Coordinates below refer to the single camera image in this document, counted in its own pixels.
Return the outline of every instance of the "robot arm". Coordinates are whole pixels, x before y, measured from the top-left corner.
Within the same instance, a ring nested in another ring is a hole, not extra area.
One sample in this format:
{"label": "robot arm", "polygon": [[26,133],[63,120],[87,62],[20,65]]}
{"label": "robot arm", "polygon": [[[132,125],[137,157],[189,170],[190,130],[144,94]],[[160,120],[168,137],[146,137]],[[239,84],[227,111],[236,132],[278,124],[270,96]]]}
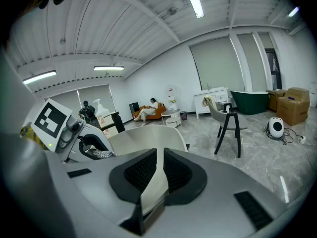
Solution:
{"label": "robot arm", "polygon": [[72,110],[48,99],[31,127],[49,148],[58,153],[62,161],[76,162],[99,159],[87,150],[93,145],[99,151],[113,151],[103,132],[84,120],[77,120]]}

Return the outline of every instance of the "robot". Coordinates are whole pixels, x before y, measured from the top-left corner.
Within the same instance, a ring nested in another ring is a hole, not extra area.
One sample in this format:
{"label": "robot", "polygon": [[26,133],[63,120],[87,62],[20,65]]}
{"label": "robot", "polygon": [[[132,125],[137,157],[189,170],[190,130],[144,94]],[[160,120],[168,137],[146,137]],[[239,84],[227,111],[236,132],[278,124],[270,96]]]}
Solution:
{"label": "robot", "polygon": [[79,114],[85,119],[86,123],[100,128],[98,119],[95,117],[95,108],[88,104],[88,101],[84,101],[84,108],[79,111]]}
{"label": "robot", "polygon": [[87,152],[91,146],[100,151],[113,151],[100,129],[77,120],[72,110],[52,99],[47,99],[31,127],[48,149],[56,152],[64,162],[96,160],[96,156]]}

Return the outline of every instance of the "white chair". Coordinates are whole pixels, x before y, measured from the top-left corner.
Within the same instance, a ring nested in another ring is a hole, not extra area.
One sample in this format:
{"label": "white chair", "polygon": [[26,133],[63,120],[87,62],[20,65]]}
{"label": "white chair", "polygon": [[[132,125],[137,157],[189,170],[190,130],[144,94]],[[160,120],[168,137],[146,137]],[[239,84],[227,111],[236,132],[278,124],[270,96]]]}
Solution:
{"label": "white chair", "polygon": [[220,148],[220,145],[222,143],[226,130],[228,129],[228,130],[234,130],[235,132],[235,137],[237,138],[237,144],[238,144],[238,158],[240,158],[241,157],[240,130],[247,129],[248,122],[243,116],[237,113],[226,113],[225,112],[226,105],[224,106],[223,112],[218,111],[216,103],[214,102],[212,97],[211,97],[211,100],[212,100],[211,102],[207,100],[207,104],[209,106],[211,116],[220,123],[220,128],[219,128],[219,132],[217,136],[217,138],[220,137],[220,139],[214,154],[218,153],[218,150]]}
{"label": "white chair", "polygon": [[147,125],[123,131],[109,138],[109,141],[117,155],[157,148],[157,170],[141,195],[142,212],[147,214],[163,199],[168,190],[163,171],[164,148],[188,152],[182,135],[173,127]]}

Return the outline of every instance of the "marble floor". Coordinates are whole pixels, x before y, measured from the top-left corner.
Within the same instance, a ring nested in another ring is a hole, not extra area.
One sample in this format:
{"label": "marble floor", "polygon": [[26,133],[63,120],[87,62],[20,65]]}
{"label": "marble floor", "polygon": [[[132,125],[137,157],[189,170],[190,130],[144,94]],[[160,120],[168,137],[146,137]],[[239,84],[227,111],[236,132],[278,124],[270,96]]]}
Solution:
{"label": "marble floor", "polygon": [[[249,128],[241,131],[242,152],[237,158],[236,139],[233,131],[227,131],[220,150],[214,155],[219,123],[210,114],[187,115],[182,126],[177,129],[185,142],[190,144],[189,152],[213,160],[231,164],[264,185],[282,201],[291,203],[300,195],[306,193],[317,177],[317,109],[311,108],[305,122],[295,126],[285,124],[307,140],[302,145],[298,137],[291,131],[293,143],[283,145],[280,140],[269,139],[264,128],[269,118],[275,113],[265,113],[244,117],[250,122]],[[126,129],[141,126],[142,121],[131,121],[125,124]],[[162,124],[154,120],[148,124]],[[285,194],[282,180],[285,181],[288,193]]]}

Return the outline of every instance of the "roller blind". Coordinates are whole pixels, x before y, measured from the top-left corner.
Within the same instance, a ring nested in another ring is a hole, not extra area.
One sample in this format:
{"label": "roller blind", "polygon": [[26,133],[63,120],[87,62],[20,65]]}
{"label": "roller blind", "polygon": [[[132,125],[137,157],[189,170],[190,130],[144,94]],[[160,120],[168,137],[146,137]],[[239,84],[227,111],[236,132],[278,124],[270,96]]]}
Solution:
{"label": "roller blind", "polygon": [[191,48],[202,89],[228,87],[244,91],[244,82],[237,55],[229,37],[204,42]]}
{"label": "roller blind", "polygon": [[259,48],[252,34],[238,35],[238,39],[247,58],[253,91],[265,91],[265,71]]}
{"label": "roller blind", "polygon": [[274,49],[273,43],[268,33],[259,34],[259,37],[265,49]]}
{"label": "roller blind", "polygon": [[78,99],[77,91],[71,91],[68,93],[63,93],[60,95],[56,95],[51,97],[52,100],[60,103],[61,105],[73,110],[72,115],[75,118],[78,118],[78,113],[80,110],[80,102]]}
{"label": "roller blind", "polygon": [[113,100],[111,97],[110,89],[108,85],[89,87],[78,90],[81,105],[84,107],[84,101],[88,101],[89,105],[93,106],[97,112],[97,103],[93,101],[100,99],[100,104],[110,112],[115,112]]}

